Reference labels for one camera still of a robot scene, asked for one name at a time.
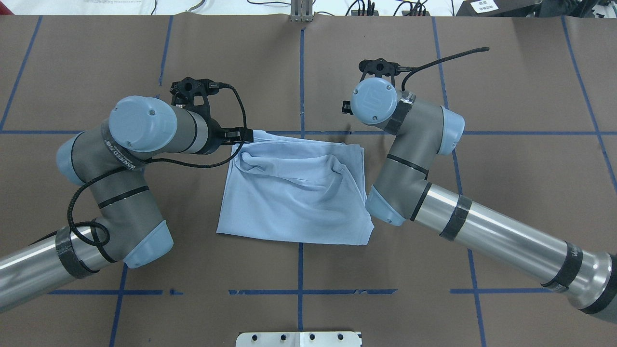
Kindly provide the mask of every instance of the fabric fold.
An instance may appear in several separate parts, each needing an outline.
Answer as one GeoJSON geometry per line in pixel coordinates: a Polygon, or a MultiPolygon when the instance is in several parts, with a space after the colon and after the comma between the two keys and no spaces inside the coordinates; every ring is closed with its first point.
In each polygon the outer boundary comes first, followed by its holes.
{"type": "Polygon", "coordinates": [[[261,130],[254,138],[230,162],[217,233],[332,245],[368,243],[373,224],[364,207],[363,148],[261,130]]]}

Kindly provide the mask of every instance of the metal cylinder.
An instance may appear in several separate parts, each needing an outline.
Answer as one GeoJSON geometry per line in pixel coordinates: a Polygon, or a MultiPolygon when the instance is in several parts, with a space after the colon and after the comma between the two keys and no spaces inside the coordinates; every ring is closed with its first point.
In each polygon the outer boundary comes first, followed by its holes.
{"type": "MultiPolygon", "coordinates": [[[[92,239],[89,227],[78,230],[92,239]]],[[[71,234],[75,254],[88,268],[99,270],[109,263],[96,247],[71,234]]],[[[0,259],[0,312],[49,293],[75,280],[64,268],[56,252],[56,238],[49,237],[0,259]]]]}
{"type": "Polygon", "coordinates": [[[584,251],[436,185],[420,203],[416,222],[538,279],[575,308],[617,323],[617,275],[609,254],[584,251]]]}

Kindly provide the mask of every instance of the wire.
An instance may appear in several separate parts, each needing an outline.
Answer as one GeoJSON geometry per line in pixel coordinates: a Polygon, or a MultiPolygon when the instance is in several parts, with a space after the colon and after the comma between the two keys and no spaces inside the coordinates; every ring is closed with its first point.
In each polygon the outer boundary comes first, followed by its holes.
{"type": "Polygon", "coordinates": [[[489,50],[488,47],[474,48],[474,49],[470,49],[469,51],[465,51],[465,52],[461,52],[461,53],[458,53],[458,54],[454,54],[453,56],[449,56],[449,57],[438,59],[438,60],[436,60],[434,62],[430,62],[428,64],[422,65],[421,67],[412,67],[412,70],[403,79],[403,83],[401,84],[401,90],[405,90],[405,83],[416,72],[422,71],[424,69],[427,69],[427,68],[429,68],[431,66],[435,66],[437,64],[441,64],[443,62],[451,61],[452,59],[464,57],[464,56],[467,56],[467,55],[472,54],[472,53],[486,52],[488,50],[489,50]]]}
{"type": "MultiPolygon", "coordinates": [[[[242,146],[244,146],[244,142],[245,142],[245,138],[246,138],[246,111],[244,110],[244,105],[242,104],[242,100],[240,100],[240,95],[238,95],[238,91],[236,91],[236,89],[226,83],[221,83],[220,84],[221,88],[227,88],[227,89],[231,89],[233,91],[233,93],[236,95],[236,99],[238,100],[238,104],[240,105],[240,110],[242,110],[242,124],[244,125],[244,127],[242,128],[242,133],[241,133],[241,137],[242,137],[242,141],[240,142],[240,145],[238,146],[238,148],[236,149],[236,151],[227,159],[225,159],[224,161],[218,162],[216,164],[210,164],[210,165],[198,165],[198,164],[192,164],[192,163],[187,163],[187,162],[181,162],[181,161],[175,161],[173,159],[167,159],[167,158],[158,158],[158,159],[149,159],[146,162],[148,164],[153,163],[153,162],[169,162],[172,164],[178,164],[178,165],[182,165],[182,166],[188,166],[188,167],[196,167],[196,168],[200,168],[200,169],[208,169],[211,167],[217,167],[217,166],[221,166],[223,164],[228,163],[229,161],[231,161],[234,157],[236,157],[236,155],[238,155],[238,152],[240,152],[240,149],[242,149],[242,146]]],[[[75,236],[77,236],[77,238],[79,238],[81,241],[85,242],[86,244],[90,245],[90,246],[94,246],[94,247],[101,247],[101,246],[105,246],[107,243],[109,243],[110,240],[110,234],[109,234],[109,229],[107,229],[107,227],[105,227],[105,225],[97,223],[97,222],[79,222],[79,223],[75,223],[75,221],[73,220],[73,209],[75,208],[75,203],[77,202],[77,199],[79,199],[80,195],[82,194],[82,192],[84,190],[86,190],[89,186],[95,184],[96,182],[102,180],[103,178],[109,177],[111,175],[117,174],[119,172],[123,172],[126,171],[127,168],[126,167],[119,167],[115,170],[111,170],[108,171],[96,178],[93,178],[92,180],[90,180],[89,182],[85,183],[83,186],[79,187],[79,189],[77,189],[77,191],[75,192],[75,194],[73,195],[73,198],[71,199],[71,201],[68,204],[68,209],[67,209],[67,221],[68,221],[68,227],[70,229],[71,232],[73,232],[75,234],[75,236]],[[82,233],[80,233],[80,231],[77,229],[77,227],[94,227],[94,228],[99,228],[103,231],[103,234],[105,234],[105,239],[103,241],[92,241],[89,238],[85,237],[82,233]]],[[[35,241],[34,243],[37,243],[39,241],[45,240],[46,238],[52,237],[53,235],[55,235],[57,232],[53,232],[50,233],[40,239],[38,239],[37,241],[35,241]]]]}
{"type": "Polygon", "coordinates": [[[249,4],[253,4],[253,5],[283,4],[283,5],[289,5],[289,6],[291,6],[291,3],[289,3],[289,2],[283,2],[283,1],[254,2],[254,1],[251,1],[251,0],[246,0],[246,2],[248,2],[249,4]]]}
{"type": "Polygon", "coordinates": [[[412,11],[413,3],[411,1],[401,1],[400,4],[396,7],[396,10],[394,10],[394,13],[392,14],[393,17],[396,15],[396,12],[398,12],[400,7],[403,6],[404,4],[409,4],[409,12],[412,11]]]}
{"type": "Polygon", "coordinates": [[[109,240],[110,240],[110,236],[109,236],[109,229],[107,229],[107,227],[101,223],[97,223],[97,222],[80,222],[80,223],[75,223],[75,221],[73,221],[73,208],[75,207],[75,203],[77,202],[77,199],[79,198],[79,195],[81,195],[81,193],[87,189],[87,187],[95,184],[96,182],[102,180],[103,178],[109,177],[111,175],[117,174],[119,172],[125,171],[127,170],[126,167],[119,167],[115,170],[111,170],[108,171],[98,177],[93,178],[92,180],[90,180],[89,182],[87,182],[86,184],[84,184],[83,186],[79,187],[79,189],[77,189],[77,191],[75,192],[75,194],[73,195],[73,198],[71,199],[71,201],[68,204],[68,209],[67,209],[67,220],[68,220],[68,227],[70,229],[71,232],[73,232],[75,234],[75,236],[77,236],[77,238],[79,238],[81,241],[83,241],[84,243],[87,243],[90,246],[94,246],[94,247],[101,247],[101,246],[105,246],[109,240]],[[89,238],[85,237],[82,233],[79,232],[79,230],[77,230],[77,227],[95,227],[95,228],[99,228],[103,231],[103,233],[105,234],[105,240],[104,241],[92,241],[89,238]]]}
{"type": "Polygon", "coordinates": [[[192,11],[200,8],[201,5],[205,4],[205,2],[206,2],[206,0],[199,1],[199,4],[197,4],[197,5],[193,6],[193,7],[191,7],[190,9],[188,9],[188,12],[192,12],[192,11]]]}
{"type": "Polygon", "coordinates": [[[246,134],[246,111],[244,110],[244,105],[242,104],[242,100],[240,100],[240,95],[238,95],[238,91],[236,91],[236,89],[233,88],[233,86],[228,85],[226,83],[221,83],[220,86],[221,88],[231,89],[234,95],[236,95],[236,99],[238,100],[238,104],[240,105],[240,110],[242,110],[242,125],[243,125],[242,134],[241,134],[242,141],[240,142],[240,145],[238,146],[238,148],[236,148],[236,151],[229,158],[225,159],[224,161],[217,162],[216,164],[199,165],[199,164],[192,164],[188,162],[176,161],[176,160],[167,159],[167,158],[157,158],[157,159],[146,160],[148,164],[153,163],[153,162],[169,162],[172,164],[178,164],[178,165],[188,166],[188,167],[195,167],[198,169],[209,169],[212,167],[217,167],[217,166],[227,164],[228,162],[230,162],[232,159],[234,159],[238,155],[238,152],[240,152],[240,149],[242,149],[242,146],[244,146],[244,139],[246,137],[245,136],[246,134]]]}
{"type": "Polygon", "coordinates": [[[347,9],[347,12],[345,12],[345,15],[348,15],[349,12],[351,12],[351,8],[356,4],[356,2],[358,3],[358,15],[360,15],[360,2],[362,2],[362,5],[364,5],[364,0],[355,0],[354,2],[352,2],[347,9]]]}

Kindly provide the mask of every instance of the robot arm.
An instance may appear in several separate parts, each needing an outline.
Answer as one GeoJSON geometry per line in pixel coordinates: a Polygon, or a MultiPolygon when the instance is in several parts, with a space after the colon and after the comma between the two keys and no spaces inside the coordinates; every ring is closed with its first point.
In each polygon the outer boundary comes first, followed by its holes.
{"type": "Polygon", "coordinates": [[[343,111],[396,136],[366,201],[371,215],[397,226],[418,222],[536,278],[580,311],[617,323],[613,255],[587,252],[427,181],[435,156],[456,147],[463,117],[378,77],[361,80],[343,111]]]}
{"type": "Polygon", "coordinates": [[[140,169],[150,162],[169,161],[151,159],[160,153],[210,154],[221,144],[252,141],[246,118],[244,127],[232,129],[221,128],[210,118],[207,96],[220,88],[235,92],[224,83],[187,77],[172,85],[176,106],[129,96],[100,126],[60,147],[56,157],[60,171],[82,186],[78,193],[91,188],[101,216],[74,224],[71,207],[76,194],[70,203],[69,226],[0,259],[0,312],[118,260],[135,268],[169,252],[172,236],[140,169]],[[195,96],[202,96],[204,103],[195,106],[195,96]]]}

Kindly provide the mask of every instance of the light blue cloth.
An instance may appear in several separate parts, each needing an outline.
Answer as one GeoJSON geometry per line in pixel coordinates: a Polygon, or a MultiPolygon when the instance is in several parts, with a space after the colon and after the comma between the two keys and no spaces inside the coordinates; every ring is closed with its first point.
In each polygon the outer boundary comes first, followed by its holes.
{"type": "Polygon", "coordinates": [[[365,245],[364,149],[254,132],[230,162],[217,233],[365,245]]]}

